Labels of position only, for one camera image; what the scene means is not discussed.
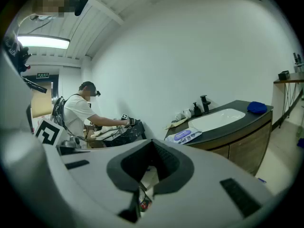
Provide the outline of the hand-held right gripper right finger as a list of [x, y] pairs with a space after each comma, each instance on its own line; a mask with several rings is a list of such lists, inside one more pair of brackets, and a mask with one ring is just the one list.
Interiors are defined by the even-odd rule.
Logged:
[[254, 228], [281, 200], [254, 176], [212, 152], [168, 143], [187, 155], [194, 173], [177, 192], [155, 195], [142, 228]]

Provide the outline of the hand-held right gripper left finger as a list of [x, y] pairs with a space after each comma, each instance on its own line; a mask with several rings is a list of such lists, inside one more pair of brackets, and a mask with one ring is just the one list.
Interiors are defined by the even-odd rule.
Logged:
[[152, 228], [151, 213], [140, 217], [139, 183], [126, 174], [120, 164], [111, 172], [119, 181], [134, 184], [134, 190], [117, 188], [108, 176], [109, 161], [127, 151], [136, 151], [150, 144], [141, 140], [124, 146], [77, 150], [60, 156], [55, 147], [44, 145], [47, 166], [57, 192], [55, 214], [63, 228]]

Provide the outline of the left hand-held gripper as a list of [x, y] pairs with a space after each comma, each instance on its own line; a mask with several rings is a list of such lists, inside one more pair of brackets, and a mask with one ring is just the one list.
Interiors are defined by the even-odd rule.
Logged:
[[34, 133], [35, 137], [42, 143], [44, 152], [57, 152], [58, 155], [70, 155], [76, 153], [90, 152], [81, 149], [80, 141], [75, 136], [70, 136], [64, 127], [51, 120], [43, 118]]

